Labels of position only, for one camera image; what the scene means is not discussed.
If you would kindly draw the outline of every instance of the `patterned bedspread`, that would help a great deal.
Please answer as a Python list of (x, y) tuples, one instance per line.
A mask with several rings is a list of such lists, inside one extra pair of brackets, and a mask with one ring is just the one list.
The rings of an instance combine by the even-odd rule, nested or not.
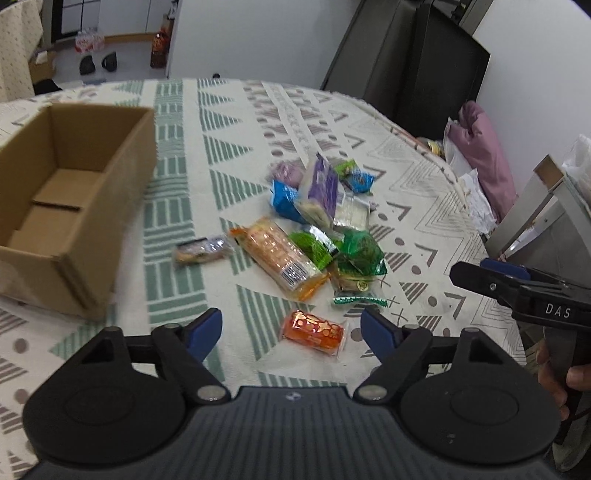
[[(453, 173), (366, 104), (257, 81), (103, 84), (0, 104), (0, 144), (41, 106), (70, 101), (153, 106), (159, 161), (143, 208), (129, 226), (103, 323), (0, 299), (1, 480), (19, 478), (36, 462), (20, 417), (27, 398), (104, 325), (144, 335), (163, 323), (188, 322), (209, 306), (221, 308), (222, 338), (206, 365), (233, 392), (245, 384), (344, 384), (353, 390), (378, 365), (359, 328), (363, 305), (335, 309), (329, 285), (307, 304), (295, 304), (242, 251), (203, 266), (171, 265), (173, 245), (272, 214), (267, 165), (304, 158), (308, 145), (329, 158), (354, 158), (376, 175), (372, 194), (379, 206), (371, 232), (389, 268), (383, 314), (396, 325), (419, 323), (436, 335), (479, 326), (524, 362), (508, 311), (449, 280), (455, 262), (486, 256)], [(281, 225), (292, 228), (287, 221)], [(338, 360), (278, 342), (279, 325), (295, 307), (348, 322)]]

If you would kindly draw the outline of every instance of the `green snack package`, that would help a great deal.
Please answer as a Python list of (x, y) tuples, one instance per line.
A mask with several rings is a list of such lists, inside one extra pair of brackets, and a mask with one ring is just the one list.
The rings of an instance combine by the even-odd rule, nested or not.
[(330, 282), (333, 285), (335, 305), (359, 301), (388, 306), (380, 281), (372, 275), (362, 275), (347, 260), (337, 260), (330, 267)]
[(355, 163), (355, 160), (346, 160), (336, 166), (333, 166), (333, 168), (339, 176), (339, 180), (344, 180), (347, 175), (357, 168), (357, 164)]
[(341, 253), (362, 275), (385, 275), (384, 252), (368, 231), (347, 230)]
[(290, 233), (289, 238), (300, 247), (319, 270), (324, 270), (339, 254), (339, 250), (332, 240), (313, 225), (304, 225), (301, 230)]

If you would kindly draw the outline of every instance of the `television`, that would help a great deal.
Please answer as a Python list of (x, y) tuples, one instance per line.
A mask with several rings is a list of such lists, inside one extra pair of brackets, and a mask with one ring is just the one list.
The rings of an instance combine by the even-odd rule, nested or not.
[(447, 119), (476, 100), (490, 54), (431, 2), (417, 9), (413, 47), (392, 120), (415, 137), (443, 138)]

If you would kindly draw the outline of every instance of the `shoe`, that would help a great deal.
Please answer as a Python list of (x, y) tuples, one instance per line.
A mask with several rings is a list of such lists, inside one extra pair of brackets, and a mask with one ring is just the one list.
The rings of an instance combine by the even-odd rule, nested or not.
[(80, 75), (89, 75), (96, 71), (95, 62), (92, 61), (92, 55), (87, 55), (80, 61)]
[(100, 65), (107, 71), (107, 72), (114, 72), (117, 70), (117, 53), (109, 53)]

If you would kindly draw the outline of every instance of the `white cabinet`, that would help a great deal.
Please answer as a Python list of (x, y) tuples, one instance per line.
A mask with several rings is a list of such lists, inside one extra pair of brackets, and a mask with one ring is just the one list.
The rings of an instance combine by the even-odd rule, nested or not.
[(170, 76), (219, 73), (318, 88), (358, 4), (359, 0), (181, 0)]
[(99, 28), (105, 35), (154, 33), (171, 0), (100, 0)]

